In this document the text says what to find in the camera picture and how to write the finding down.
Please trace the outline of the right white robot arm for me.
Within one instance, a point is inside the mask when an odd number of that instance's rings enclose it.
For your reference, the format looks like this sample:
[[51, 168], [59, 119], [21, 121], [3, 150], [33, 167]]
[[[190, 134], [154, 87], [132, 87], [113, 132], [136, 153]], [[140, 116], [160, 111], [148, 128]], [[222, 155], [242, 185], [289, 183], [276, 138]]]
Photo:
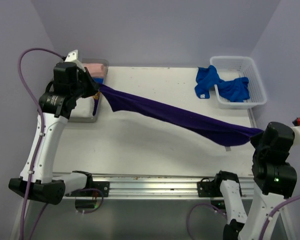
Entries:
[[220, 171], [213, 192], [224, 199], [227, 223], [224, 240], [269, 240], [280, 215], [297, 183], [296, 170], [286, 162], [295, 140], [289, 126], [270, 122], [265, 131], [254, 136], [252, 156], [253, 200], [248, 212], [242, 202], [242, 190], [236, 174]]

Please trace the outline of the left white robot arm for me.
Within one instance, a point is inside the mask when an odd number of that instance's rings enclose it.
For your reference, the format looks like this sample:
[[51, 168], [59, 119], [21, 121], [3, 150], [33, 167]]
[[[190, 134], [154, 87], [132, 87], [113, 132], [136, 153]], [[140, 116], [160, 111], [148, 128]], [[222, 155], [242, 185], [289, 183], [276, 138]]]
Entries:
[[79, 62], [61, 62], [53, 69], [53, 80], [38, 100], [37, 129], [29, 157], [20, 176], [12, 178], [8, 187], [24, 200], [57, 205], [72, 192], [82, 196], [93, 193], [92, 174], [75, 170], [53, 176], [53, 165], [72, 110], [80, 98], [94, 96], [100, 85]]

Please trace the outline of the purple towel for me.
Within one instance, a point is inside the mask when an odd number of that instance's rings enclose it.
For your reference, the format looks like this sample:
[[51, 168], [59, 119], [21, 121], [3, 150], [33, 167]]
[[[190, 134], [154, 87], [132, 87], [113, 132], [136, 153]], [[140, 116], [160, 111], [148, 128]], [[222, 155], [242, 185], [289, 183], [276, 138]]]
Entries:
[[241, 146], [263, 130], [227, 123], [182, 108], [112, 89], [104, 84], [99, 91], [113, 112], [128, 111], [170, 123], [192, 131], [212, 142], [224, 146]]

